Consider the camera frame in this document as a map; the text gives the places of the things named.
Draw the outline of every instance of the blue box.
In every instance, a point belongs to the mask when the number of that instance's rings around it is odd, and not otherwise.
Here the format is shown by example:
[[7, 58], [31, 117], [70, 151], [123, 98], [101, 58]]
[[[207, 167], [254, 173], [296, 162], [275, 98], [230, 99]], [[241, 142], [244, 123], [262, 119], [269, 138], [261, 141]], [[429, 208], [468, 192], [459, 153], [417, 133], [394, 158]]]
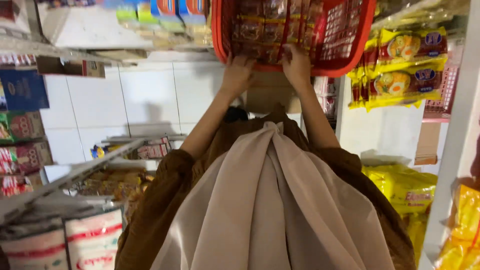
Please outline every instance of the blue box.
[[37, 70], [1, 70], [0, 81], [0, 110], [50, 108], [43, 76]]

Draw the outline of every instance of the person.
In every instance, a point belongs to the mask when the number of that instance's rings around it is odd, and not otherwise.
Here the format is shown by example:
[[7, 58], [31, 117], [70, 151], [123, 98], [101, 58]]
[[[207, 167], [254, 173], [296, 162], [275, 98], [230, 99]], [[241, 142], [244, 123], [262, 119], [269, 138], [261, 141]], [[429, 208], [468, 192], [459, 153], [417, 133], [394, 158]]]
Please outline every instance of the person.
[[265, 122], [283, 122], [283, 135], [301, 150], [318, 156], [341, 180], [368, 198], [377, 212], [395, 269], [416, 269], [413, 246], [400, 216], [361, 172], [359, 157], [340, 147], [310, 83], [309, 56], [296, 46], [286, 45], [286, 49], [291, 51], [291, 59], [283, 57], [283, 72], [300, 99], [308, 139], [281, 107], [263, 118], [224, 121], [232, 101], [251, 85], [255, 65], [255, 60], [245, 56], [232, 58], [230, 54], [223, 83], [210, 107], [180, 149], [171, 151], [161, 161], [156, 179], [147, 188], [131, 223], [120, 237], [115, 269], [150, 269], [177, 210], [205, 171], [239, 136], [262, 129]]

